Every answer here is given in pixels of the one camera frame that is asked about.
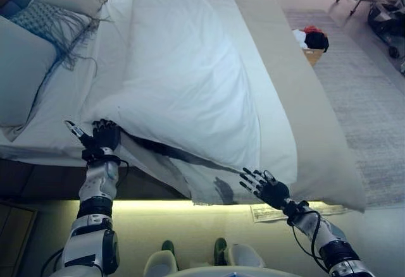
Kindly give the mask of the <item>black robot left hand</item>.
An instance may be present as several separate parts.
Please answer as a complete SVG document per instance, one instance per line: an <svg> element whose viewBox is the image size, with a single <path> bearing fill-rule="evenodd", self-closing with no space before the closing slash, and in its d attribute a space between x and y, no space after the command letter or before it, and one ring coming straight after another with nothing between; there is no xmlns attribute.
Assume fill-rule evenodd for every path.
<svg viewBox="0 0 405 277"><path fill-rule="evenodd" d="M121 130L113 121L105 119L93 121L92 135L85 133L70 120L65 120L63 123L88 150L109 148L114 151L120 144Z"/></svg>

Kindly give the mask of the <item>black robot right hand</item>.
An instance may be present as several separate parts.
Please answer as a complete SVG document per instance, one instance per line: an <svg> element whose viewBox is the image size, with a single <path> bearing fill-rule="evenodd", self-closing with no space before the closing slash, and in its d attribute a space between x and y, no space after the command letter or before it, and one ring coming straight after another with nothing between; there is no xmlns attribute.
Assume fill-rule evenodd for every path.
<svg viewBox="0 0 405 277"><path fill-rule="evenodd" d="M288 187L276 180L268 170L251 171L243 168L239 176L242 187L272 208L282 210L287 205L290 198Z"/></svg>

